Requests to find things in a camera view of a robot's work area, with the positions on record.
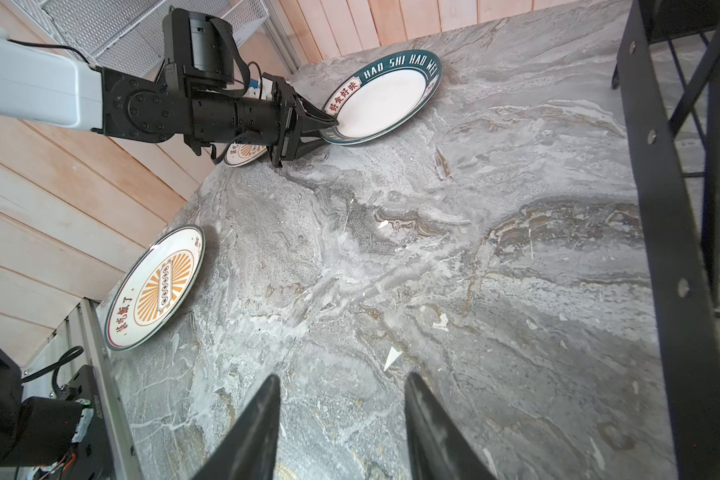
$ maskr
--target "metal mesh shelf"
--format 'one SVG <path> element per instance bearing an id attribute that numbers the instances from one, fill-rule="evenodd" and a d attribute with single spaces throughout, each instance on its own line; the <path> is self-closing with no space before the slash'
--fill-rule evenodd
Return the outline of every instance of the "metal mesh shelf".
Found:
<path id="1" fill-rule="evenodd" d="M 139 77 L 163 57 L 168 9 L 213 14 L 232 25 L 243 44 L 269 17 L 263 0 L 13 0 L 55 42 L 81 50 L 95 63 Z"/>

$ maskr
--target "plate rim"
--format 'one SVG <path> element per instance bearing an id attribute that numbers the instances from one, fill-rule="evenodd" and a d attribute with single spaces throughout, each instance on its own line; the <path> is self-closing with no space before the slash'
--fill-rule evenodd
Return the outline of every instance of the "plate rim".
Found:
<path id="1" fill-rule="evenodd" d="M 398 120 L 397 122 L 395 122 L 393 125 L 385 128 L 384 130 L 382 130 L 382 131 L 380 131 L 380 132 L 377 132 L 377 133 L 375 133 L 375 134 L 373 134 L 373 135 L 369 135 L 369 136 L 367 136 L 367 137 L 359 138 L 359 139 L 354 140 L 354 141 L 336 141 L 336 140 L 333 140 L 333 139 L 329 138 L 327 135 L 324 135 L 322 130 L 320 130 L 320 137 L 321 137 L 323 140 L 325 140 L 325 141 L 327 141 L 328 143 L 333 144 L 333 145 L 357 145 L 357 144 L 365 143 L 366 141 L 374 140 L 374 139 L 376 139 L 376 138 L 381 137 L 382 135 L 385 135 L 385 134 L 391 132 L 392 130 L 396 129 L 397 127 L 399 127 L 400 125 L 402 125 L 402 124 L 405 123 L 406 121 L 410 120 L 411 117 L 413 117 L 419 110 L 421 110 L 422 107 L 429 101 L 429 99 L 432 98 L 432 96 L 434 95 L 434 92 L 435 92 L 435 91 L 438 89 L 438 87 L 440 86 L 440 81 L 442 80 L 442 77 L 443 77 L 443 75 L 442 75 L 442 64 L 443 64 L 443 63 L 442 63 L 442 61 L 440 60 L 440 57 L 438 56 L 438 54 L 432 52 L 431 50 L 424 50 L 424 49 L 422 49 L 422 48 L 409 48 L 408 50 L 401 50 L 400 52 L 390 53 L 390 54 L 385 55 L 385 56 L 383 56 L 383 57 L 381 57 L 381 58 L 379 58 L 379 59 L 377 59 L 377 60 L 371 61 L 371 62 L 367 63 L 363 68 L 360 68 L 360 69 L 357 70 L 355 73 L 353 73 L 353 74 L 349 75 L 348 77 L 346 77 L 344 80 L 342 80 L 342 81 L 338 84 L 338 87 L 337 87 L 335 90 L 333 90 L 333 91 L 331 92 L 331 94 L 328 96 L 328 98 L 326 99 L 326 102 L 323 104 L 323 106 L 322 106 L 322 108 L 321 108 L 321 111 L 323 111 L 323 112 L 326 111 L 326 107 L 328 106 L 329 103 L 331 103 L 331 100 L 333 99 L 333 95 L 336 94 L 336 92 L 339 91 L 339 89 L 340 89 L 347 81 L 349 81 L 349 79 L 351 79 L 351 78 L 353 78 L 353 77 L 359 76 L 360 73 L 364 72 L 366 68 L 368 68 L 369 66 L 373 66 L 374 64 L 376 64 L 376 63 L 378 63 L 378 62 L 380 62 L 380 61 L 382 61 L 382 60 L 385 60 L 387 57 L 393 57 L 393 56 L 395 56 L 395 55 L 400 55 L 400 54 L 408 53 L 408 52 L 427 52 L 428 54 L 431 54 L 432 56 L 434 56 L 434 57 L 438 60 L 438 63 L 439 63 L 439 66 L 440 66 L 440 70 L 441 70 L 440 72 L 438 72 L 438 79 L 437 79 L 434 87 L 432 88 L 432 91 L 429 92 L 429 95 L 427 95 L 427 97 L 426 97 L 420 104 L 418 104 L 416 107 L 414 107 L 414 108 L 413 108 L 411 111 L 409 111 L 403 118 L 401 118 L 400 120 Z M 384 75 L 386 75 L 386 74 L 388 74 L 388 73 L 396 72 L 397 70 L 406 70 L 406 69 L 407 69 L 407 70 L 415 70 L 416 72 L 421 73 L 421 71 L 418 70 L 418 69 L 416 69 L 416 68 L 405 68 L 405 67 L 403 67 L 403 68 L 397 68 L 397 69 L 395 69 L 395 70 L 389 70 L 389 71 L 387 71 L 387 72 L 384 72 L 383 74 L 376 76 L 373 80 L 375 80 L 376 78 L 379 78 L 379 77 L 383 77 Z"/>
<path id="2" fill-rule="evenodd" d="M 190 282 L 187 283 L 186 288 L 185 288 L 184 291 L 182 292 L 181 296 L 179 296 L 179 299 L 178 299 L 178 300 L 176 301 L 176 303 L 173 305 L 173 309 L 171 310 L 171 312 L 168 312 L 168 315 L 166 315 L 166 317 L 165 317 L 164 319 L 162 319 L 162 320 L 160 321 L 160 323 L 158 323 L 157 326 L 155 326 L 155 328 L 154 328 L 151 332 L 149 332 L 148 334 L 146 334 L 146 336 L 145 336 L 143 339 L 141 339 L 141 340 L 139 340 L 138 342 L 134 343 L 133 345 L 129 345 L 129 346 L 116 346 L 116 345 L 113 345 L 112 342 L 110 342 L 110 338 L 109 338 L 110 318 L 112 318 L 112 312 L 114 311 L 115 305 L 117 304 L 117 302 L 115 302 L 115 299 L 117 299 L 117 298 L 120 297 L 120 293 L 123 291 L 123 288 L 125 287 L 125 284 L 126 284 L 127 279 L 128 279 L 128 278 L 131 276 L 131 274 L 136 270 L 136 268 L 138 268 L 138 266 L 139 266 L 139 265 L 141 264 L 141 262 L 146 258 L 146 256 L 149 255 L 150 252 L 152 252 L 154 245 L 159 245 L 159 244 L 160 244 L 161 242 L 163 242 L 163 240 L 166 239 L 168 236 L 174 234 L 175 232 L 178 232 L 179 230 L 184 230 L 185 228 L 191 228 L 191 229 L 196 230 L 196 231 L 200 234 L 200 238 L 202 239 L 202 248 L 200 249 L 200 257 L 198 258 L 198 261 L 197 261 L 197 268 L 195 269 L 195 273 L 192 274 L 192 277 L 190 278 Z M 128 274 L 126 274 L 125 277 L 123 278 L 123 282 L 120 284 L 119 287 L 117 287 L 117 292 L 116 292 L 116 293 L 114 294 L 114 296 L 112 297 L 113 302 L 110 304 L 110 307 L 109 307 L 109 308 L 107 309 L 107 311 L 106 311 L 106 319 L 105 319 L 105 322 L 104 322 L 104 343 L 106 344 L 107 348 L 109 348 L 110 350 L 115 350 L 115 351 L 124 351 L 124 350 L 133 349 L 133 348 L 141 345 L 141 344 L 144 343 L 145 341 L 147 341 L 147 340 L 148 340 L 150 337 L 152 337 L 152 335 L 154 335 L 158 330 L 160 330 L 161 328 L 163 328 L 163 325 L 165 325 L 166 322 L 173 317 L 173 315 L 174 315 L 174 314 L 176 313 L 176 311 L 179 309 L 179 307 L 181 306 L 181 304 L 184 302 L 184 299 L 186 298 L 187 294 L 190 292 L 190 290 L 192 290 L 192 285 L 195 283 L 195 278 L 197 278 L 197 274 L 200 273 L 200 268 L 201 268 L 201 266 L 202 266 L 202 259 L 203 259 L 203 257 L 205 256 L 205 254 L 206 254 L 206 235 L 205 235 L 205 233 L 202 231 L 202 228 L 200 228 L 199 225 L 184 224 L 184 225 L 177 226 L 176 228 L 174 228 L 174 229 L 171 230 L 170 232 L 165 233 L 165 234 L 162 235 L 160 238 L 158 238 L 157 240 L 155 240 L 155 242 L 154 242 L 152 245 L 150 245 L 149 248 L 146 249 L 146 252 L 144 252 L 144 254 L 142 254 L 142 256 L 139 257 L 139 259 L 136 261 L 136 263 L 134 264 L 134 266 L 131 267 L 131 269 L 128 271 Z"/>
<path id="3" fill-rule="evenodd" d="M 227 157 L 230 155 L 230 152 L 227 151 L 227 153 L 224 155 L 224 165 L 226 165 L 227 167 L 232 167 L 232 168 L 245 167 L 246 165 L 250 164 L 254 160 L 258 160 L 262 155 L 264 155 L 267 152 L 267 148 L 266 148 L 266 145 L 257 145 L 257 147 L 264 147 L 264 150 L 262 150 L 261 152 L 259 152 L 256 155 L 254 155 L 253 157 L 249 158 L 248 160 L 242 162 L 241 164 L 237 164 L 237 165 L 232 165 L 230 162 L 228 162 L 226 160 Z"/>

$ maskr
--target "small plate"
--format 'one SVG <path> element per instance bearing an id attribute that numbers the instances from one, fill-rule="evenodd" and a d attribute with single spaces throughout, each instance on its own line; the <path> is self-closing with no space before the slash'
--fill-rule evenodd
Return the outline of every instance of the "small plate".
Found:
<path id="1" fill-rule="evenodd" d="M 440 84 L 438 56 L 406 50 L 365 65 L 347 78 L 322 109 L 338 119 L 321 130 L 329 143 L 353 145 L 390 132 L 419 111 Z"/>
<path id="2" fill-rule="evenodd" d="M 226 151 L 224 163 L 230 167 L 241 167 L 261 157 L 266 152 L 264 145 L 238 145 L 232 144 Z"/>
<path id="3" fill-rule="evenodd" d="M 192 288 L 205 250 L 205 236 L 197 225 L 180 226 L 159 238 L 112 299 L 104 326 L 106 345 L 132 349 L 158 331 Z"/>

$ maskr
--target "plate with orange sunburst design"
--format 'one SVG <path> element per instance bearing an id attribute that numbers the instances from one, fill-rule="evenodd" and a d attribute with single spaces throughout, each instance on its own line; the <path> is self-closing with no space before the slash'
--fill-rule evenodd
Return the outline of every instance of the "plate with orange sunburst design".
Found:
<path id="1" fill-rule="evenodd" d="M 266 152 L 264 145 L 232 144 L 226 151 L 224 163 L 230 167 L 241 167 L 261 157 Z"/>
<path id="2" fill-rule="evenodd" d="M 205 253 L 197 225 L 183 225 L 155 242 L 126 276 L 106 316 L 106 345 L 128 350 L 158 331 L 192 288 Z"/>

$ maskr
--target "robotic arm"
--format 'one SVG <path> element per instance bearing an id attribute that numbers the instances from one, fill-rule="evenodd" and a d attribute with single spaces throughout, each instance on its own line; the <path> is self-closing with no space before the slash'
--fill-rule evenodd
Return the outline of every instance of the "robotic arm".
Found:
<path id="1" fill-rule="evenodd" d="M 220 18 L 174 8 L 163 20 L 163 37 L 164 82 L 0 38 L 0 115 L 150 143 L 183 134 L 196 155 L 201 147 L 215 150 L 213 143 L 266 145 L 275 167 L 324 145 L 318 131 L 338 123 L 282 77 L 263 74 L 272 100 L 243 97 L 250 70 L 232 26 Z M 234 82 L 243 88 L 228 90 Z"/>

